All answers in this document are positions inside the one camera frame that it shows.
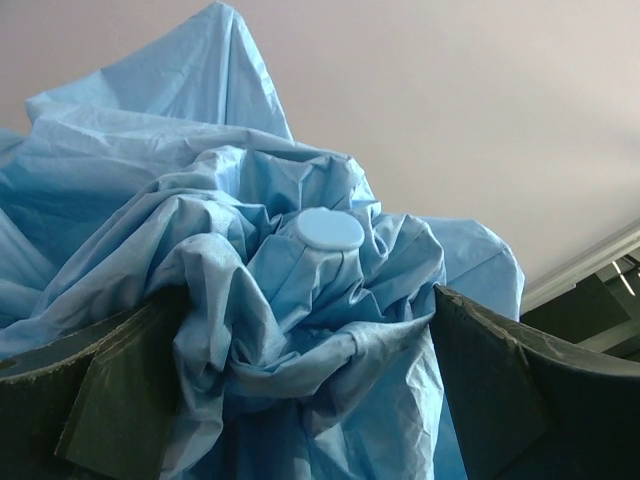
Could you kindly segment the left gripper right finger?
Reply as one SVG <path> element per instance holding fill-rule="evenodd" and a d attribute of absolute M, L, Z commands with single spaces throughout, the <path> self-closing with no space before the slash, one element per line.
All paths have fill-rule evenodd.
<path fill-rule="evenodd" d="M 435 289 L 432 339 L 471 479 L 636 479 L 639 366 Z"/>

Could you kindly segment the light blue folding umbrella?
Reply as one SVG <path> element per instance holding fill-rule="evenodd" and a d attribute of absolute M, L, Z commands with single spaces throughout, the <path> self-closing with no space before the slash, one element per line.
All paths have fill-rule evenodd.
<path fill-rule="evenodd" d="M 1 133 L 1 354 L 187 285 L 165 479 L 463 479 L 428 324 L 436 285 L 516 318 L 482 224 L 383 211 L 350 156 L 294 141 L 239 13 L 26 104 Z"/>

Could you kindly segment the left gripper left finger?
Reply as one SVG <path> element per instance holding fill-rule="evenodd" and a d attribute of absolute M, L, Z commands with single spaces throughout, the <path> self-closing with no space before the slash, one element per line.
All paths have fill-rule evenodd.
<path fill-rule="evenodd" d="M 173 339 L 189 308 L 164 288 L 1 363 L 4 479 L 156 479 L 180 397 Z"/>

